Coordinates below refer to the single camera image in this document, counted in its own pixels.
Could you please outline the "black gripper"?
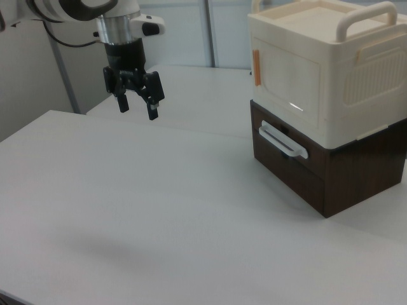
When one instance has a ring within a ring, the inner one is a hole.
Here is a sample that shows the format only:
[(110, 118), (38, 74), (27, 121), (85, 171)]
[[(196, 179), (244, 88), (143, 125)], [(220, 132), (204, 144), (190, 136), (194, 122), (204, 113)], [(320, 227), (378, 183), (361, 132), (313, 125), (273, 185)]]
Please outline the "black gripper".
[[(105, 44), (105, 51), (109, 63), (103, 68), (106, 91), (116, 98), (120, 112), (129, 110), (126, 89), (142, 88), (141, 97), (146, 103), (149, 119), (152, 121), (158, 118), (158, 107), (165, 94), (159, 73), (146, 73), (144, 69), (146, 57), (142, 39), (127, 44)], [(135, 73), (133, 85), (125, 88), (120, 79), (121, 71), (125, 71), (125, 76)]]

